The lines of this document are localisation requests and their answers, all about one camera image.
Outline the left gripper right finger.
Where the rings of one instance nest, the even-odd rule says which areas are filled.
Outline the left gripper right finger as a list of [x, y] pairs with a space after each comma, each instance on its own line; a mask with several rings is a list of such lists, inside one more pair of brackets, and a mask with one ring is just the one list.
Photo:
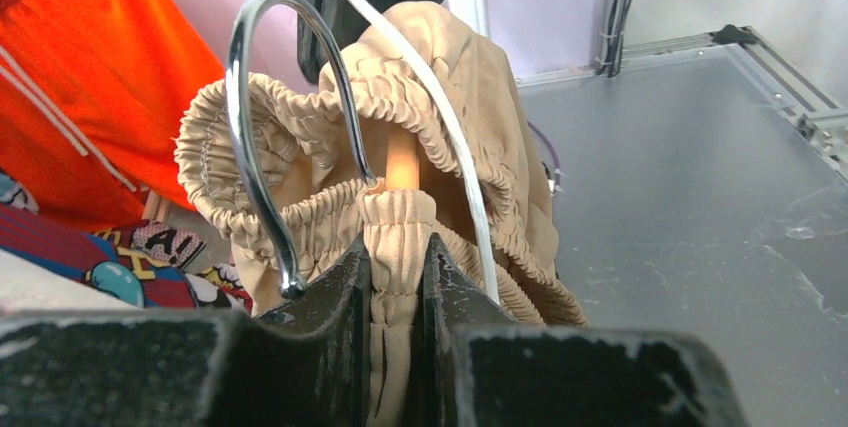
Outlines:
[[426, 249], [408, 426], [743, 426], [717, 356], [695, 337], [526, 325]]

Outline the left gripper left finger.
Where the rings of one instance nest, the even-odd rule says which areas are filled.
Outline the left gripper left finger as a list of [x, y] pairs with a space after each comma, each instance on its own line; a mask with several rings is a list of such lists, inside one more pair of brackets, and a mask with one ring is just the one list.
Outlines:
[[5, 426], [361, 426], [370, 262], [355, 240], [300, 298], [1, 321]]

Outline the beige shorts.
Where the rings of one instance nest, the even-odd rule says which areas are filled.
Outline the beige shorts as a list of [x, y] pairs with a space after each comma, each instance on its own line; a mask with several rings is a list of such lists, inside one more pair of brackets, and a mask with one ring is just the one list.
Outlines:
[[[548, 179], [505, 52], [433, 2], [404, 2], [385, 14], [430, 65], [461, 123], [484, 197], [501, 305], [528, 324], [585, 325], [576, 297], [557, 279], [559, 237]], [[419, 143], [415, 190], [370, 190], [349, 151], [338, 115], [335, 78], [324, 67], [314, 100], [339, 127], [335, 166], [322, 172], [266, 106], [253, 126], [275, 205], [291, 233], [301, 274], [329, 270], [357, 237], [370, 254], [370, 399], [372, 426], [402, 426], [412, 363], [412, 328], [425, 250], [442, 237], [460, 270], [475, 281], [482, 262], [457, 156], [431, 98], [390, 42], [367, 29], [342, 52], [367, 158], [383, 176], [394, 127]], [[274, 247], [249, 204], [233, 155], [225, 86], [203, 87], [185, 112], [176, 140], [178, 180], [189, 202], [232, 245], [240, 281], [261, 314], [281, 302]]]

